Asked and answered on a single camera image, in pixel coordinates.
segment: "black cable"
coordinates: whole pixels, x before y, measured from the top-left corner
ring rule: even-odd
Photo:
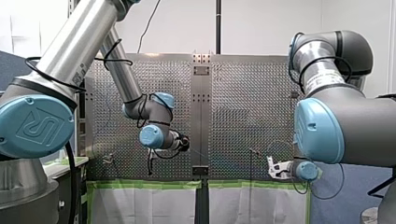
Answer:
[[[69,214],[69,224],[75,223],[76,216],[76,207],[77,207],[77,169],[74,161],[73,149],[70,145],[70,142],[67,142],[66,145],[66,153],[69,158],[69,167],[70,167],[70,184],[71,184],[71,201],[70,201],[70,214]]]
[[[132,66],[132,65],[134,64],[132,61],[127,60],[127,59],[108,59],[108,56],[109,56],[109,55],[111,54],[111,52],[116,48],[116,46],[121,42],[121,40],[122,40],[122,39],[118,39],[118,40],[114,43],[114,45],[111,47],[111,49],[110,49],[110,50],[108,51],[108,53],[106,54],[105,58],[103,58],[103,59],[94,58],[94,59],[97,60],[97,61],[104,62],[104,66],[105,66],[105,68],[106,68],[107,71],[108,71],[108,67],[107,67],[107,65],[106,65],[106,62],[125,62],[125,63],[128,63],[130,66]],[[40,69],[38,69],[35,65],[31,64],[31,61],[36,61],[36,60],[40,60],[40,59],[41,59],[41,57],[28,57],[28,58],[25,59],[25,63],[26,63],[26,65],[27,65],[30,69],[32,69],[33,71],[35,71],[36,73],[38,73],[40,76],[42,76],[44,79],[46,79],[46,80],[48,80],[48,81],[53,81],[53,82],[59,83],[59,84],[61,84],[61,85],[63,85],[63,86],[66,86],[66,87],[68,87],[68,88],[71,88],[71,89],[73,89],[73,90],[76,90],[77,93],[85,92],[85,91],[86,91],[84,88],[81,88],[81,87],[78,87],[78,86],[75,86],[75,85],[71,85],[71,84],[62,82],[61,80],[58,80],[58,79],[56,79],[56,78],[54,78],[54,77],[52,77],[52,76],[50,76],[50,75],[44,73],[43,71],[41,71]]]
[[[338,163],[338,164],[340,165],[341,173],[342,173],[342,176],[343,176],[340,188],[334,193],[334,195],[332,195],[330,197],[320,197],[312,190],[312,186],[313,186],[312,183],[309,183],[309,188],[311,188],[311,193],[312,193],[312,195],[314,195],[315,198],[321,199],[321,200],[330,200],[330,199],[335,198],[341,192],[341,190],[343,189],[344,184],[345,184],[346,175],[345,175],[345,172],[344,172],[343,165],[341,163]]]
[[[316,58],[315,60],[312,60],[310,63],[308,63],[301,70],[301,73],[300,73],[300,76],[299,76],[299,79],[298,79],[298,85],[300,86],[300,90],[301,90],[302,93],[304,93],[303,75],[304,75],[305,71],[312,64],[317,63],[317,62],[322,61],[322,60],[326,60],[326,59],[334,59],[335,61],[338,60],[339,62],[344,63],[346,65],[347,69],[348,69],[348,75],[346,77],[346,82],[348,82],[350,80],[350,78],[352,77],[353,70],[352,70],[352,66],[350,65],[350,63],[346,59],[338,57],[338,56],[325,56],[325,57]]]
[[[306,194],[306,193],[308,192],[309,185],[308,185],[307,182],[306,182],[306,185],[305,185],[305,186],[302,185],[303,188],[304,188],[304,191],[299,191],[299,190],[297,189],[296,184],[295,184],[295,182],[294,182],[293,169],[290,169],[290,180],[291,180],[291,183],[292,183],[294,189],[297,191],[297,193],[299,193],[299,194]]]
[[[290,46],[289,46],[289,66],[288,66],[288,73],[289,73],[289,77],[290,80],[292,82],[294,82],[295,84],[299,84],[299,82],[293,77],[293,74],[291,73],[291,71],[293,70],[293,57],[292,57],[292,53],[294,52],[294,47],[295,44],[297,42],[298,37],[300,37],[300,35],[304,35],[304,33],[299,32],[297,34],[294,35],[294,38],[291,40]]]
[[[136,127],[138,129],[143,128],[143,126],[145,126],[146,124],[146,119],[143,121],[142,124],[140,124],[140,120],[143,119],[143,110],[146,107],[146,103],[148,101],[148,96],[146,94],[143,94],[143,96],[145,97],[145,100],[143,102],[140,102],[139,107],[137,108],[137,113],[139,114],[139,118],[137,118],[137,122],[136,122]]]
[[[111,49],[106,53],[106,55],[105,55],[105,57],[104,57],[103,59],[101,59],[101,58],[95,58],[96,61],[101,61],[101,62],[103,62],[103,66],[105,67],[105,69],[106,69],[107,71],[109,71],[109,70],[108,70],[108,67],[107,67],[107,64],[106,64],[107,62],[128,63],[129,66],[134,65],[134,63],[133,63],[131,60],[127,60],[127,59],[108,59],[108,57],[110,56],[111,52],[117,47],[117,45],[118,45],[121,41],[122,41],[121,38],[118,39],[118,40],[114,43],[114,45],[111,47]]]
[[[152,148],[148,151],[148,175],[152,175],[152,158],[151,158]]]
[[[172,155],[170,157],[165,157],[165,156],[161,156],[160,154],[158,154],[158,152],[155,149],[152,149],[152,151],[158,158],[163,159],[163,160],[172,160],[174,157],[176,157],[178,154],[180,154],[180,150],[177,150],[177,153],[175,153],[174,155]]]
[[[154,10],[152,11],[151,16],[150,16],[149,19],[148,19],[148,24],[147,24],[147,26],[146,26],[145,32],[143,32],[143,34],[140,36],[139,48],[137,49],[137,53],[140,53],[140,49],[142,48],[143,37],[145,37],[146,32],[147,32],[148,29],[149,29],[149,25],[150,25],[150,23],[151,23],[151,20],[152,20],[152,18],[154,17],[154,14],[155,14],[155,12],[157,11],[157,8],[158,8],[158,5],[160,4],[160,2],[161,2],[161,0],[158,0],[157,5],[155,5],[155,8],[154,8]]]
[[[173,120],[172,108],[171,108],[161,97],[159,97],[157,94],[155,94],[155,93],[150,94],[150,95],[149,95],[150,99],[151,99],[151,96],[157,97],[157,99],[160,100],[160,101],[163,103],[163,105],[164,105],[164,106],[166,107],[166,109],[168,110],[168,112],[169,112],[169,114],[170,114],[170,116],[171,116],[171,121],[172,121],[172,120]]]
[[[155,93],[152,93],[152,94],[149,94],[149,95],[143,94],[143,96],[145,97],[145,99],[144,99],[142,102],[140,102],[140,104],[139,104],[139,106],[138,106],[138,108],[137,108],[137,113],[138,113],[138,115],[139,115],[139,117],[138,117],[138,119],[137,119],[137,123],[136,123],[136,127],[137,127],[137,128],[143,128],[143,126],[145,126],[145,124],[146,124],[146,122],[147,122],[147,120],[144,119],[143,123],[140,124],[140,120],[143,119],[143,110],[144,110],[145,107],[146,107],[147,101],[148,101],[148,100],[151,100],[152,96],[157,97],[157,99],[158,99],[159,101],[161,101],[161,103],[163,103],[163,105],[166,107],[166,109],[168,110],[168,112],[169,112],[169,114],[170,114],[170,116],[171,116],[171,121],[173,120],[174,115],[173,115],[173,112],[172,112],[172,108],[171,108],[161,97],[159,97],[159,96],[158,96],[157,94],[155,94]]]
[[[71,88],[71,89],[74,89],[76,91],[81,91],[81,92],[85,91],[85,89],[83,89],[81,87],[62,82],[61,80],[58,80],[58,79],[56,79],[56,78],[54,78],[52,76],[47,75],[46,73],[44,73],[40,69],[38,69],[35,65],[31,64],[31,61],[40,60],[40,59],[41,59],[41,57],[28,57],[28,58],[25,59],[25,63],[30,69],[32,69],[33,71],[35,71],[41,77],[43,77],[44,79],[46,79],[48,81],[57,82],[57,83],[59,83],[61,85],[64,85],[64,86],[66,86],[68,88]]]
[[[379,195],[376,193],[379,192],[381,189],[384,189],[386,186],[390,185],[391,183],[393,183],[395,181],[395,179],[396,179],[396,175],[393,175],[391,178],[387,179],[386,181],[384,181],[377,187],[371,189],[369,192],[367,192],[367,194],[369,196],[376,197],[376,198],[381,198],[381,199],[384,198],[383,195]]]

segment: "green tape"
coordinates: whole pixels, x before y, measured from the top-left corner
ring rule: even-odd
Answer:
[[[211,189],[225,189],[225,188],[243,188],[253,187],[262,189],[294,189],[292,183],[279,183],[272,181],[259,181],[259,180],[209,180],[209,187]],[[296,184],[296,188],[303,190],[303,186]]]
[[[87,197],[88,197],[88,224],[91,224],[91,215],[92,215],[92,202],[93,202],[93,190],[94,190],[94,187],[93,187],[93,185],[89,185],[88,183],[87,183],[87,189],[88,189],[88,192],[87,192]]]
[[[308,192],[306,193],[306,217],[305,217],[305,223],[309,224],[311,223],[311,189],[308,188]]]
[[[159,182],[119,179],[88,181],[87,186],[92,189],[199,189],[201,187],[201,181]]]
[[[81,204],[84,204],[85,202],[88,201],[88,196],[87,194],[81,195]]]

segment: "vertical metal pole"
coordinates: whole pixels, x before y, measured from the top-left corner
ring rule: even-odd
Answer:
[[[216,54],[221,54],[221,0],[216,0]]]

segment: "silver robotic arm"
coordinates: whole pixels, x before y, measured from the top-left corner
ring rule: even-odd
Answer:
[[[10,158],[40,158],[59,149],[74,131],[74,94],[100,49],[130,119],[147,119],[140,133],[145,147],[183,149],[189,139],[169,129],[174,97],[142,94],[113,28],[132,0],[81,1],[61,32],[28,76],[16,77],[0,98],[0,154]]]

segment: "metal bracket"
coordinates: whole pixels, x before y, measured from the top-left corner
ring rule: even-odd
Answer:
[[[208,175],[208,166],[192,166],[192,175]]]
[[[273,178],[273,179],[291,179],[291,165],[292,161],[283,161],[274,164],[273,158],[267,157],[268,161],[268,174]]]
[[[195,76],[209,76],[209,67],[208,66],[194,66],[194,75]]]

